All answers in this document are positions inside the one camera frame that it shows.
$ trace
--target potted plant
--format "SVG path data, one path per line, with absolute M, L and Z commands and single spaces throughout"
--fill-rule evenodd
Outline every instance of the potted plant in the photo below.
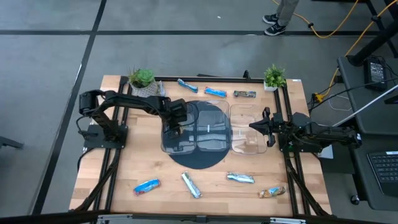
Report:
M 264 90 L 275 91 L 278 87 L 286 84 L 284 78 L 285 69 L 279 69 L 274 64 L 264 72 Z
M 133 72 L 130 71 L 129 82 L 132 88 L 132 95 L 148 97 L 158 94 L 158 86 L 152 70 L 138 69 L 133 70 Z

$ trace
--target desk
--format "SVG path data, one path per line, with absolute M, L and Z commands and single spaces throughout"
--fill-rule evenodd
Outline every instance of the desk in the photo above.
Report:
M 397 59 L 387 58 L 386 62 L 394 71 L 398 71 Z M 352 66 L 345 57 L 338 59 L 338 66 L 346 88 L 364 84 L 363 67 Z M 387 98 L 396 94 L 396 92 L 393 92 Z M 348 92 L 348 98 L 354 112 L 379 95 L 380 93 L 365 88 L 358 88 Z M 397 115 L 398 105 L 385 105 L 384 99 L 381 99 L 358 113 L 351 121 L 342 124 L 357 125 L 361 132 L 363 145 L 358 149 L 351 150 L 355 169 L 353 177 L 359 199 L 367 200 L 369 206 L 376 210 L 398 211 L 398 197 L 384 195 L 380 191 L 376 177 L 366 157 L 370 152 L 397 150 L 397 136 L 392 136 L 392 134 L 398 134 Z
M 118 90 L 120 76 L 106 75 L 102 90 Z M 200 89 L 195 94 L 178 86 L 177 82 L 164 82 L 167 96 L 172 100 L 183 97 L 188 100 L 220 100 L 216 96 L 206 95 L 206 86 L 226 90 L 225 100 L 229 105 L 259 104 L 270 107 L 276 112 L 275 97 L 265 92 L 262 83 L 192 83 Z M 308 114 L 303 86 L 300 80 L 287 80 L 292 112 Z M 257 91 L 256 98 L 234 98 L 234 90 Z M 113 109 L 106 111 L 111 116 Z M 279 146 L 268 148 L 264 154 L 255 156 L 237 156 L 232 151 L 217 165 L 194 170 L 183 167 L 160 149 L 160 119 L 141 110 L 129 110 L 127 119 L 129 133 L 127 143 L 121 153 L 116 185 L 111 206 L 112 212 L 121 213 L 158 213 L 158 214 L 206 214 L 206 215 L 244 215 L 291 217 L 289 191 L 276 198 L 259 199 L 258 191 L 283 185 L 287 187 L 287 175 Z M 79 206 L 98 182 L 104 150 L 95 149 L 81 161 L 70 208 Z M 322 169 L 317 158 L 301 153 L 305 183 L 315 200 L 327 212 L 331 212 Z M 181 173 L 188 171 L 195 184 L 202 191 L 202 198 L 194 199 L 181 180 Z M 241 184 L 228 181 L 227 171 L 244 172 L 253 175 L 255 184 Z M 149 179 L 159 178 L 162 186 L 149 193 L 134 196 L 133 188 Z M 300 191 L 296 187 L 298 208 L 303 213 Z M 104 208 L 107 187 L 103 189 L 100 208 Z

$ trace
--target floor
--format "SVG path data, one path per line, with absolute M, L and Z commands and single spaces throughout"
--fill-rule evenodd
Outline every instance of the floor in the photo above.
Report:
M 372 2 L 377 12 L 385 7 L 382 1 Z M 344 55 L 357 38 L 319 39 L 309 35 L 307 25 L 298 17 L 288 26 L 289 35 L 242 35 L 239 31 L 260 34 L 266 29 L 261 17 L 275 11 L 276 5 L 271 0 L 108 0 L 96 26 L 100 4 L 100 0 L 0 2 L 0 51 L 6 53 L 0 54 L 0 135 L 25 143 L 22 150 L 4 147 L 0 151 L 0 217 L 30 212 L 82 61 L 80 75 L 84 72 L 84 76 L 80 93 L 98 88 L 103 75 L 127 75 L 132 67 L 150 68 L 156 75 L 165 76 L 204 73 L 241 77 L 243 71 L 249 70 L 252 77 L 260 78 L 274 63 L 286 69 L 287 78 L 303 80 L 309 99 L 311 93 L 328 86 L 336 58 Z M 328 31 L 340 23 L 351 6 L 352 3 L 303 0 L 296 12 L 314 22 L 316 30 Z M 370 17 L 367 6 L 358 4 L 341 30 L 362 31 Z M 385 24 L 391 20 L 388 13 L 382 17 Z M 100 31 L 145 32 L 97 36 L 74 32 L 93 27 Z M 25 32 L 28 30 L 46 31 L 32 35 Z M 151 35 L 153 30 L 186 32 Z M 229 35 L 220 35 L 217 30 Z M 189 31 L 205 31 L 202 34 L 207 35 Z M 365 36 L 353 53 L 370 40 L 371 37 Z M 392 56 L 387 46 L 376 53 Z M 335 86 L 331 93 L 340 90 L 344 90 L 343 85 Z M 349 103 L 337 98 L 333 106 L 349 108 Z M 333 111 L 325 103 L 314 110 L 312 119 L 333 124 L 350 113 Z M 75 126 L 77 117 L 75 105 L 44 213 L 68 209 L 83 144 Z M 325 181 L 334 215 L 379 222 L 379 217 L 383 217 L 383 222 L 398 222 L 397 212 L 371 210 L 366 202 L 358 206 L 350 204 L 348 199 L 355 194 L 355 188 L 349 175 L 325 174 Z

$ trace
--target wheel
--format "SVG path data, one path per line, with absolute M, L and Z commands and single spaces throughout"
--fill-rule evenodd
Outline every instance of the wheel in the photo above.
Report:
M 358 195 L 351 196 L 351 203 L 353 205 L 359 205 L 359 197 L 358 197 Z

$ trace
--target gray pants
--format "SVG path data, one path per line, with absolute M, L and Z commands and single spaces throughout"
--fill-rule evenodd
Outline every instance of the gray pants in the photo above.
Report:
M 294 9 L 299 0 L 282 0 L 279 4 L 276 14 L 278 15 L 278 24 L 280 26 L 287 26 L 292 19 Z

